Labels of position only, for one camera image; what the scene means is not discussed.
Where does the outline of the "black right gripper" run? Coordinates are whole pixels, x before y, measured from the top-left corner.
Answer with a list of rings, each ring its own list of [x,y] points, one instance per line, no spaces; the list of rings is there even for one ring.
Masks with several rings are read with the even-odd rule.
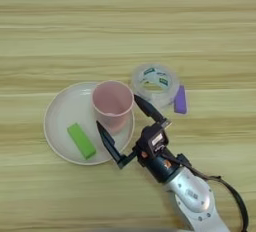
[[[135,95],[134,100],[147,117],[151,117],[155,122],[163,122],[165,120],[165,117],[142,97]],[[129,156],[125,156],[121,155],[115,148],[114,139],[103,125],[99,121],[96,124],[103,145],[120,169],[134,158],[137,158],[140,165],[147,168],[159,183],[165,183],[179,168],[179,164],[174,162],[174,155],[167,148],[169,141],[165,135],[157,135],[151,139],[141,136],[133,147],[132,153]]]

